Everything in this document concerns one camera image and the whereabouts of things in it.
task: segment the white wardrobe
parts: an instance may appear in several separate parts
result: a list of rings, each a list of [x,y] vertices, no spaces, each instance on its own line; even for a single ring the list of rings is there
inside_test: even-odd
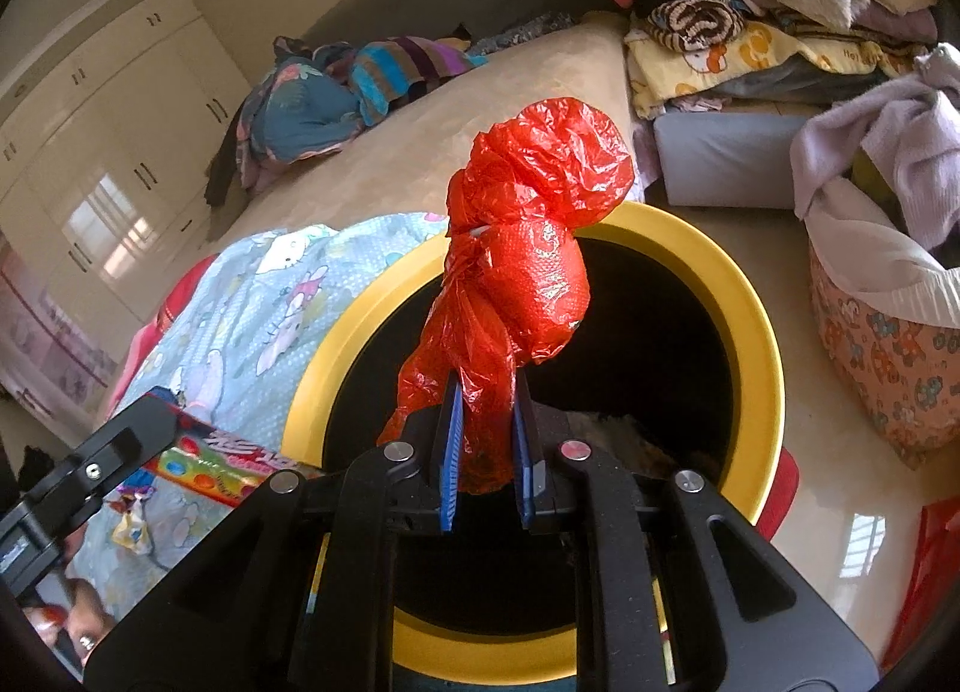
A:
[[[203,257],[205,171],[249,90],[191,0],[146,0],[0,127],[0,230],[118,361]]]

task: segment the laundry basket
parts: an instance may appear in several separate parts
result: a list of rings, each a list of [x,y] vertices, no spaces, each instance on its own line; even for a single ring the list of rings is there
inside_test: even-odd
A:
[[[812,243],[810,292],[834,369],[907,466],[960,436],[960,329],[886,315],[843,293]]]
[[[645,205],[618,206],[577,238],[592,300],[565,350],[525,368],[533,399],[632,415],[757,520],[781,447],[784,383],[747,279],[702,233]],[[399,260],[331,329],[296,392],[286,455],[337,469],[373,445],[440,289],[447,245],[435,238]],[[394,659],[465,684],[573,675],[573,592],[558,538],[520,529],[510,487],[461,495],[455,532],[401,539]]]

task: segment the patterned basket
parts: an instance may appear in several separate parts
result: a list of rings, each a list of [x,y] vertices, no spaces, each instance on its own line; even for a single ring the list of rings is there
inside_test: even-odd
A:
[[[960,329],[877,313],[829,279],[810,245],[820,340],[874,427],[911,468],[960,435]]]

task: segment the trash bin rim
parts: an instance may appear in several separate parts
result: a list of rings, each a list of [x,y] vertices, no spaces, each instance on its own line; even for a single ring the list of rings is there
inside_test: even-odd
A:
[[[720,491],[757,522],[784,434],[784,374],[773,328],[750,281],[708,236],[652,206],[624,202],[577,235],[651,257],[677,275],[709,313],[730,360],[734,392]],[[326,425],[350,366],[389,315],[443,273],[448,243],[445,236],[435,236],[388,267],[330,328],[296,389],[283,433],[285,456],[322,466]],[[535,684],[576,673],[576,631],[476,636],[438,628],[397,609],[394,660],[460,684]]]

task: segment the striped blanket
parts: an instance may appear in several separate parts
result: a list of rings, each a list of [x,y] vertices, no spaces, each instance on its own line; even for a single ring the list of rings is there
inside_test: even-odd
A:
[[[373,41],[357,52],[350,69],[349,89],[360,99],[360,115],[368,126],[400,107],[434,91],[457,75],[486,64],[438,41],[420,37],[390,37]]]

